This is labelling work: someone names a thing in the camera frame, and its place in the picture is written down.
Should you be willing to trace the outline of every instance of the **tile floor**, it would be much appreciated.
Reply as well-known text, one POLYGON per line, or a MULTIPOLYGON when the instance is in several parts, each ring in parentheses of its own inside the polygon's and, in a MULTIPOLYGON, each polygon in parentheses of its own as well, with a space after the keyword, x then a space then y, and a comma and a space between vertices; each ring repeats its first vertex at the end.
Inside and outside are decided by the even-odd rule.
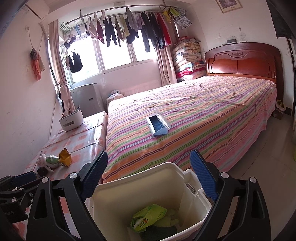
MULTIPOLYGON (((229 171, 234 178, 257 178, 267 204, 274 239, 290 219, 296 208, 296 162, 293 159, 293 119, 284 115, 282 120, 270 117, 243 158, 229 171)), ((220 236, 227 233, 235 205, 228 213, 220 236)))

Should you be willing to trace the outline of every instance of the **window frame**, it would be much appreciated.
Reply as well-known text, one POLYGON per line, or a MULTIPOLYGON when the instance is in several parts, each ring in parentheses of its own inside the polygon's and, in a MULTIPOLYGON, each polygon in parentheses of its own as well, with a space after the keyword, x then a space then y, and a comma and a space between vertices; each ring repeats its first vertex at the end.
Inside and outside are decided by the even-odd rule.
MULTIPOLYGON (((90 37, 90 36, 85 35, 81 39, 87 38, 87 37, 90 37)), ((157 59, 152 59, 152 58, 137 61, 137 57, 136 57, 136 54, 135 54, 133 43, 128 44, 127 41, 126 41, 125 44, 128 47, 128 53, 129 53, 129 56, 130 56, 130 59, 131 59, 131 63, 120 65, 120 66, 113 67, 113 68, 110 68, 110 69, 105 69, 104 60, 103 60, 100 45, 99 45, 99 40, 96 41, 96 40, 93 39, 92 42, 93 42, 93 46, 94 46, 94 52, 95 52, 95 56, 96 56, 96 61, 97 61, 99 73, 95 74, 95 75, 92 75, 92 76, 90 76, 88 78, 91 78, 91 77, 97 76, 97 75, 101 75, 101 74, 110 73, 112 71, 123 69, 123 68, 130 67, 130 66, 134 66, 134 65, 137 65, 137 64, 144 64, 144 63, 148 63, 148 62, 152 62, 152 61, 157 61, 157 59)), ((61 47, 61 52, 63 53, 62 58, 64 59, 64 54, 66 53, 67 49, 66 49, 66 47, 64 45, 60 45, 60 47, 61 47)), ((65 61, 63 60, 62 62, 63 62, 63 67, 64 67, 64 70, 65 70, 65 74, 66 74, 66 77, 67 77, 67 81, 70 84, 70 86, 72 86, 72 85, 74 85, 76 83, 79 83, 80 81, 79 82, 74 82, 73 81, 71 71, 67 70, 66 64, 64 63, 65 61)))

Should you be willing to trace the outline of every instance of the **silver bolt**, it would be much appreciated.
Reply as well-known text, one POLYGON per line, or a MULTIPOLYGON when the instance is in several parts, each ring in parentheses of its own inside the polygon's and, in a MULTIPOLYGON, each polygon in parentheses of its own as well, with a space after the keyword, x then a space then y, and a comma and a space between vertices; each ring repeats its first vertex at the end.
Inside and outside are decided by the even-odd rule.
POLYGON ((42 178, 42 180, 41 180, 43 183, 46 183, 47 181, 48 181, 48 177, 44 177, 44 178, 42 178))
POLYGON ((76 177, 77 177, 77 173, 73 172, 73 173, 70 174, 70 178, 71 178, 71 179, 74 179, 74 178, 76 178, 76 177))
POLYGON ((255 177, 250 177, 250 181, 253 182, 253 183, 256 183, 257 179, 255 177))
POLYGON ((222 172, 221 177, 223 178, 229 178, 229 174, 227 172, 222 172))

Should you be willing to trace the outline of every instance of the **green plastic packaging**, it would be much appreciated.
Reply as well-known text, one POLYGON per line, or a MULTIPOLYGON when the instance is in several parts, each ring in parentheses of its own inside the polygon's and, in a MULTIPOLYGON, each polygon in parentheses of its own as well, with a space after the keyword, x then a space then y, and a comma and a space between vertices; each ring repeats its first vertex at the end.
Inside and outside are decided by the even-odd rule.
POLYGON ((147 227, 162 219, 166 213, 167 209, 157 204, 146 207, 132 217, 131 229, 137 233, 144 232, 147 227))

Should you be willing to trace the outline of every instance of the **checkered tablecloth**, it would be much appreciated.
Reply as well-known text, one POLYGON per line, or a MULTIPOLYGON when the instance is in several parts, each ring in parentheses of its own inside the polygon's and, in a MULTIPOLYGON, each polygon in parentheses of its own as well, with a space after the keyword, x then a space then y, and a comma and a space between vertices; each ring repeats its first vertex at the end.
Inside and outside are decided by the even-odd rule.
MULTIPOLYGON (((60 166, 54 170, 54 173, 48 173, 48 177, 53 180, 66 178, 72 172, 79 172, 80 169, 86 164, 92 162, 95 157, 100 154, 102 150, 106 149, 106 132, 107 132, 108 115, 106 112, 89 116, 84 119, 83 124, 74 130, 65 132, 60 130, 55 134, 38 152, 36 157, 29 163, 24 170, 24 173, 29 171, 37 172, 38 166, 36 160, 43 151, 45 155, 59 156, 59 153, 67 148, 71 153, 72 163, 70 167, 60 166)), ((71 233, 77 237, 79 234, 75 228, 71 218, 67 202, 65 198, 60 198, 62 208, 64 211, 65 219, 69 226, 71 233)), ((86 206, 89 205, 89 200, 86 200, 86 206)), ((15 226, 20 230, 20 234, 26 239, 27 221, 16 223, 15 226)))

